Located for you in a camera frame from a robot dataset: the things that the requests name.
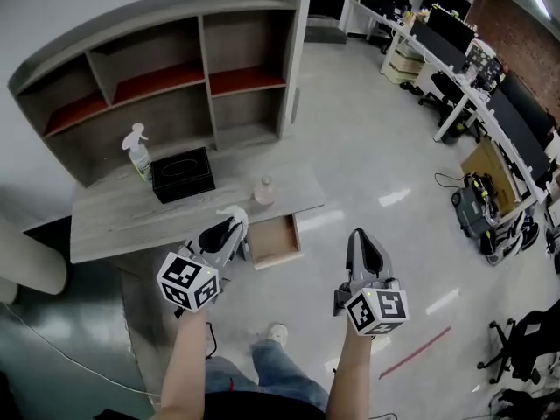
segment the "spray bottle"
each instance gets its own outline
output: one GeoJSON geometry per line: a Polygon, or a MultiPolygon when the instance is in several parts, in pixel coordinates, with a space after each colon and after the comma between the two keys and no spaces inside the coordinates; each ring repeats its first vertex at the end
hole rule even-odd
{"type": "Polygon", "coordinates": [[[148,149],[140,139],[148,140],[148,137],[143,136],[144,125],[136,122],[132,125],[132,132],[130,132],[124,140],[122,140],[122,148],[126,151],[129,150],[130,161],[142,176],[142,179],[151,182],[151,158],[148,149]]]}

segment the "red tape line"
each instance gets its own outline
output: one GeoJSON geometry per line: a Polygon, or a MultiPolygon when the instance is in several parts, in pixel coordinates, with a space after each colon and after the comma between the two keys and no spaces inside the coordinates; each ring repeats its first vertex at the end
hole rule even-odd
{"type": "Polygon", "coordinates": [[[442,336],[444,336],[445,334],[447,334],[452,328],[450,326],[448,326],[447,328],[445,328],[438,336],[436,336],[433,339],[430,339],[429,342],[427,342],[426,344],[424,344],[423,346],[421,346],[420,348],[418,348],[414,353],[409,354],[406,358],[404,358],[402,361],[397,362],[393,367],[389,367],[387,370],[385,370],[382,374],[379,375],[379,379],[381,379],[383,376],[387,376],[388,374],[390,374],[391,372],[397,370],[402,364],[406,364],[407,362],[409,362],[412,358],[414,358],[415,356],[418,356],[421,352],[423,352],[426,348],[428,348],[429,346],[431,346],[434,342],[436,342],[437,340],[441,339],[442,336]]]}

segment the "floor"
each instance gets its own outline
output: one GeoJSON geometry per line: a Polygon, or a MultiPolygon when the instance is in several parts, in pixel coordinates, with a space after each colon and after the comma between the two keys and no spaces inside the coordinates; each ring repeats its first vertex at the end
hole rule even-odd
{"type": "MultiPolygon", "coordinates": [[[[436,114],[381,76],[381,63],[379,50],[361,41],[304,45],[297,135],[309,148],[328,201],[297,216],[302,258],[242,272],[219,298],[211,312],[218,354],[254,377],[249,343],[271,322],[282,322],[290,331],[288,354],[330,388],[345,331],[344,319],[333,317],[333,290],[346,277],[347,237],[364,228],[391,256],[411,316],[372,346],[371,415],[484,415],[498,390],[487,383],[490,374],[476,368],[493,349],[488,323],[547,309],[560,283],[543,234],[533,248],[496,268],[463,236],[452,190],[438,186],[433,174],[460,177],[473,142],[434,143],[436,114]],[[380,379],[448,327],[433,345],[380,379]]],[[[509,376],[502,386],[524,387],[509,376]]]]}
{"type": "MultiPolygon", "coordinates": [[[[68,258],[70,218],[30,235],[68,258]]],[[[70,358],[108,378],[144,390],[123,311],[119,272],[84,263],[69,268],[64,293],[20,288],[11,309],[70,358]]],[[[0,371],[23,419],[91,420],[104,410],[147,419],[150,400],[65,360],[0,305],[0,371]]]]}

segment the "white sneaker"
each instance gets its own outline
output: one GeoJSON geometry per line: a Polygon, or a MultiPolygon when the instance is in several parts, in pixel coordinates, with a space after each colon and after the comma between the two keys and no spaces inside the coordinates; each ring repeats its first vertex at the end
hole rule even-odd
{"type": "Polygon", "coordinates": [[[274,324],[270,328],[268,339],[274,340],[280,344],[282,348],[285,348],[288,342],[288,328],[286,328],[286,325],[274,324]]]}

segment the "open drawer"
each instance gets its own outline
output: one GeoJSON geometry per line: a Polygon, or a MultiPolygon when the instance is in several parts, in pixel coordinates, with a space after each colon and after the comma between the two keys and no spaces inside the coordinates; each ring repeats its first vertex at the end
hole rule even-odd
{"type": "Polygon", "coordinates": [[[298,227],[293,214],[250,224],[247,238],[257,270],[301,256],[298,227]]]}

